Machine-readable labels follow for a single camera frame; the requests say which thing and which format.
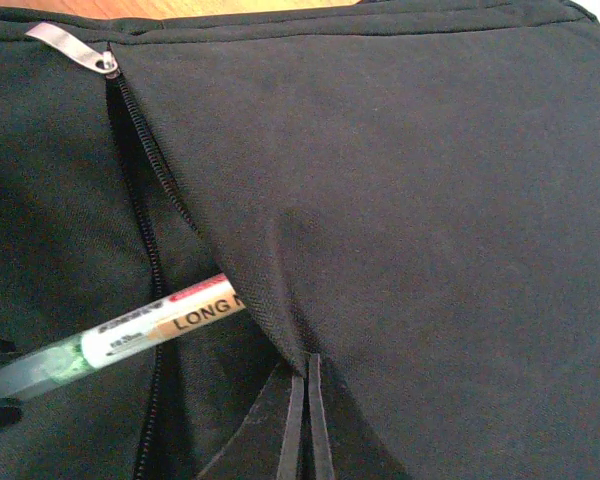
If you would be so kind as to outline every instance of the zipper pull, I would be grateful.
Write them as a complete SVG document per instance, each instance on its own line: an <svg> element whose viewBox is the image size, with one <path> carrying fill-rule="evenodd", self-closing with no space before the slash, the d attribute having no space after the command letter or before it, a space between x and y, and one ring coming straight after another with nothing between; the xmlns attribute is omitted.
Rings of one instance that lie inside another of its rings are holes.
<svg viewBox="0 0 600 480"><path fill-rule="evenodd" d="M118 70L118 62L111 52L98 53L69 32L50 23L36 25L26 35L59 50L74 62L94 72L113 74Z"/></svg>

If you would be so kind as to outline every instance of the wooden table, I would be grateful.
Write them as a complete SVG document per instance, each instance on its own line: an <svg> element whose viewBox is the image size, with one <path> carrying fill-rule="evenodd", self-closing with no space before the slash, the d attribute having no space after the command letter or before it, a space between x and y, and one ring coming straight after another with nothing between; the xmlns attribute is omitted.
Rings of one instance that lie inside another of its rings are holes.
<svg viewBox="0 0 600 480"><path fill-rule="evenodd" d="M353 5L356 0L0 0L0 6L91 18L173 18Z"/></svg>

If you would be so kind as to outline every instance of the fabric seam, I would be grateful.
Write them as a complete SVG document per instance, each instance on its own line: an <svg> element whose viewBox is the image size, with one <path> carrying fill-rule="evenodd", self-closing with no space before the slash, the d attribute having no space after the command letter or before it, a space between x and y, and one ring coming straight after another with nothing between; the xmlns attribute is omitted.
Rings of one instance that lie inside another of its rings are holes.
<svg viewBox="0 0 600 480"><path fill-rule="evenodd" d="M208 30L211 28L223 28L223 27L232 27L232 26L257 26L257 25L276 25L276 24L281 24L281 23L288 23L288 22L298 22L298 21L304 21L304 20L319 20L322 18L354 18L354 17L367 17L367 16L375 16L375 15L388 15L388 14L418 14L418 13L451 13L451 12L467 12L467 11L471 11L471 10L489 10L492 8L500 8L500 7L506 7L509 5L513 5L513 3L511 1L507 1L505 3L501 3L498 5L490 5L488 7L467 7L467 8L453 8L453 9L448 9L448 10L418 10L418 11L414 11L414 12L401 12L401 11L395 11L395 12L368 12L368 13L358 13L358 14L349 14L349 15L337 15L337 14L330 14L330 15L324 15L324 16L315 16L315 17L304 17L304 18L295 18L295 19L286 19L286 20L271 20L271 21L266 21L266 22L258 22L258 23L249 23L249 24L241 24L241 23L227 23L227 24L221 24L221 25L209 25L209 26L202 26L202 27L189 27L192 30ZM349 7L332 7L335 9L338 8L353 8L356 7L358 5L351 5ZM258 15L259 12L254 12L254 13L245 13L242 14L244 16L248 16L248 15ZM168 19L162 19L162 20L157 20L157 22L159 22L159 25L161 26L161 28L158 29L154 29L154 30L147 30L146 32L143 32L141 34L136 34L133 36L140 36L140 35L144 35L145 33L150 33L152 31L158 31L158 30L172 30L170 28L165 28L165 22L170 21L170 20L180 20L180 18L168 18ZM32 22L9 22L9 23L33 23L36 21L42 21L42 20L33 20ZM89 28L89 27L80 27L71 23L65 23L65 22L59 22L59 21L54 21L51 20L53 23L55 24L59 24L59 25L66 25L69 27L75 27L75 28L80 28L83 30L96 30L93 28ZM116 31L116 30L110 30L110 32L113 33L122 33L124 34L124 32L121 31Z"/></svg>
<svg viewBox="0 0 600 480"><path fill-rule="evenodd" d="M585 15L580 18L576 18L573 20L559 20L555 22L546 22L546 23L538 23L535 25L516 25L513 27L499 27L499 28L485 28L485 29L472 29L472 30L459 30L452 32L414 32L414 33L390 33L390 34L382 34L382 33L369 33L369 34L361 34L361 33L291 33L291 34L283 34L283 35L272 35L262 38L239 38L239 39L230 39L230 40L202 40L202 41L174 41L174 42L123 42L116 40L108 40L108 39L95 39L89 40L89 44L94 43L104 43L110 42L116 45L127 45L127 46L136 46L136 45L186 45L186 44L213 44L213 43L235 43L235 42L250 42L256 40L269 40L276 38L291 38L291 37L407 37L407 36L419 36L419 35L453 35L459 33L480 33L480 32L495 32L499 30L514 30L516 28L537 28L537 27L546 27L548 25L560 25L566 23L575 23L579 22L583 19L588 19ZM16 43L16 42L35 42L35 39L15 39L15 40L0 40L0 43Z"/></svg>

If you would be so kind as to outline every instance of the zipper teeth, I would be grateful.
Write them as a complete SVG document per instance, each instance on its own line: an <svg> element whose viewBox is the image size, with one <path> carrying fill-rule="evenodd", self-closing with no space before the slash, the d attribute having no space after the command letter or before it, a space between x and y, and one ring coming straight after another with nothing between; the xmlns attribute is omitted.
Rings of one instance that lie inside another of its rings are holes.
<svg viewBox="0 0 600 480"><path fill-rule="evenodd" d="M158 419L158 404L160 402L160 385L162 377L162 345L156 347L156 362L151 378L151 397L149 399L149 412L144 425L143 438L138 448L139 457L136 461L134 480L149 478L147 463L151 453L151 444L155 436L156 422Z"/></svg>
<svg viewBox="0 0 600 480"><path fill-rule="evenodd" d="M131 116L133 126L138 133L142 147L144 148L149 163L151 164L151 168L156 174L160 185L169 197L171 203L178 210L182 218L184 218L185 222L187 222L196 235L199 235L198 229L191 217L191 213L189 213L189 209L186 207L180 196L175 178L173 178L173 174L169 170L168 165L164 162L162 153L151 135L151 131L149 130L149 126L147 125L144 116L140 113L138 106L136 105L126 80L120 75L116 78L116 81L118 82L118 87L120 88L120 93L122 94L125 106Z"/></svg>
<svg viewBox="0 0 600 480"><path fill-rule="evenodd" d="M109 81L115 82L119 87L119 90L122 94L122 100L125 104L126 109L129 112L129 115L132 119L132 123L138 134L138 138L140 138L146 156L150 160L153 158L153 161L155 161L157 157L159 158L159 151L157 150L157 147L152 148L150 136L151 134L149 133L147 126L139 122L139 120L142 119L141 115L137 107L135 107L133 98L131 97L128 88L126 88L124 80L120 76L118 76L117 78L109 79ZM144 203L141 194L139 193L139 187L133 180L128 158L125 156L123 151L123 145L118 145L118 150L120 152L120 168L122 170L124 182L129 192L129 198L131 200L136 221L138 223L140 235L142 237L147 256L149 257L149 264L151 268L152 297L155 300L163 297L164 291L166 290L164 272L160 261L156 236L151 225L151 220L146 204ZM153 369L153 375L151 377L151 386L149 388L149 406L147 415L145 416L145 422L141 433L141 440L138 445L138 454L133 472L134 480L147 480L150 475L150 469L152 469L152 465L150 465L149 463L151 459L151 447L155 439L158 421L160 390L162 384L163 356L164 351L162 345L158 345L155 350L155 365Z"/></svg>
<svg viewBox="0 0 600 480"><path fill-rule="evenodd" d="M147 256L149 257L149 266L151 269L151 295L155 300L156 298L162 297L164 292L164 274L162 272L162 263L160 262L155 232L151 226L146 206L140 200L137 189L133 185L131 173L129 172L129 165L125 159L120 160L120 168L131 199L131 206L136 221L138 222L142 243L144 244Z"/></svg>

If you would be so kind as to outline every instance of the marker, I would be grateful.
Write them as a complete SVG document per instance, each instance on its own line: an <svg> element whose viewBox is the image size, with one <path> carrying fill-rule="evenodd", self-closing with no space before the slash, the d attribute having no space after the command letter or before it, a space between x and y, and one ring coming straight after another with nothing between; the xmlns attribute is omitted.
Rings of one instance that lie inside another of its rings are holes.
<svg viewBox="0 0 600 480"><path fill-rule="evenodd" d="M216 275L0 368L0 398L28 400L242 309Z"/></svg>

